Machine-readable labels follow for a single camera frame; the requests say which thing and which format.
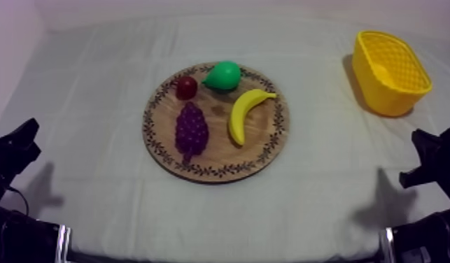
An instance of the table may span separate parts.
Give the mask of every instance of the table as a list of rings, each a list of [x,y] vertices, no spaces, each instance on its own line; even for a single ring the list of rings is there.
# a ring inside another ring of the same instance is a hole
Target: table
[[[150,17],[50,34],[0,122],[41,124],[39,159],[13,187],[31,216],[73,228],[73,245],[112,257],[181,262],[363,257],[377,231],[450,208],[435,185],[403,190],[419,165],[415,129],[450,127],[450,43],[395,29],[412,45],[433,91],[403,118],[360,105],[350,67],[361,24],[297,16]],[[290,136],[264,171],[198,185],[169,175],[141,137],[153,90],[182,68],[233,60],[279,86]],[[8,194],[4,206],[23,210]]]

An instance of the round wooden tray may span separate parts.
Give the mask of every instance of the round wooden tray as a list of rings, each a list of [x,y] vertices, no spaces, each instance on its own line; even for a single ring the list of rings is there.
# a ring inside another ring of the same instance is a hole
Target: round wooden tray
[[[280,90],[261,73],[245,66],[241,82],[229,94],[216,94],[202,80],[216,63],[183,69],[166,79],[154,92],[143,116],[143,139],[153,158],[172,174],[196,183],[230,183],[244,179],[266,167],[282,150],[288,135],[288,107]],[[204,112],[209,126],[209,142],[201,155],[189,164],[175,147],[176,118],[186,101],[176,98],[173,81],[192,76],[198,83],[191,99]],[[247,90],[261,89],[278,94],[249,111],[245,120],[246,142],[237,147],[228,133],[228,119],[236,99]]]

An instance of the decorative floral border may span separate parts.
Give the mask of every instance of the decorative floral border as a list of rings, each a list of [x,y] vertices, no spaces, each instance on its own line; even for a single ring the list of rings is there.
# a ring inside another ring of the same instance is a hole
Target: decorative floral border
[[[152,119],[153,110],[161,102],[161,100],[166,97],[166,94],[173,86],[172,83],[176,79],[183,76],[191,76],[195,74],[197,70],[201,73],[208,73],[212,70],[213,67],[214,66],[211,65],[200,66],[199,68],[197,68],[196,66],[192,66],[174,75],[171,81],[163,83],[160,86],[160,89],[156,92],[154,98],[148,104],[148,107],[143,115],[143,134],[145,136],[146,146],[148,146],[155,155],[161,157],[163,163],[174,167],[175,170],[192,172],[198,176],[218,176],[222,178],[229,173],[236,174],[242,171],[251,171],[251,169],[255,168],[258,164],[264,164],[271,157],[273,149],[275,149],[275,147],[279,144],[281,140],[280,137],[285,131],[285,127],[283,126],[283,123],[285,122],[283,116],[284,106],[281,104],[280,97],[275,98],[275,111],[273,118],[274,123],[272,124],[275,127],[275,132],[273,134],[269,134],[269,142],[264,144],[262,152],[257,156],[257,159],[255,161],[242,162],[241,164],[223,165],[220,168],[213,168],[212,166],[203,167],[199,164],[184,164],[182,162],[176,161],[165,150],[161,142],[156,140],[156,133],[153,130],[153,127],[155,126],[155,123]],[[265,87],[266,92],[275,92],[275,87],[272,82],[262,77],[258,73],[253,73],[241,68],[241,77],[248,78],[252,81],[258,81]]]

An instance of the toy banana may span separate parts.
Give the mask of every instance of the toy banana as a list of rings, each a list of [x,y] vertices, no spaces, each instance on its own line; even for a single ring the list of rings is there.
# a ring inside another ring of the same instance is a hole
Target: toy banana
[[[246,115],[254,106],[260,104],[265,99],[276,98],[277,94],[268,93],[264,90],[249,90],[244,92],[234,103],[231,110],[230,121],[228,128],[230,130],[231,137],[239,144],[244,144],[244,120]]]

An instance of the plastic basket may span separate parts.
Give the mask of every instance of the plastic basket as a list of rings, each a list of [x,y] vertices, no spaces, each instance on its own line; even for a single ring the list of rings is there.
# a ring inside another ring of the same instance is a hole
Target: plastic basket
[[[409,45],[387,33],[359,32],[352,67],[367,105],[382,115],[407,113],[432,89]]]

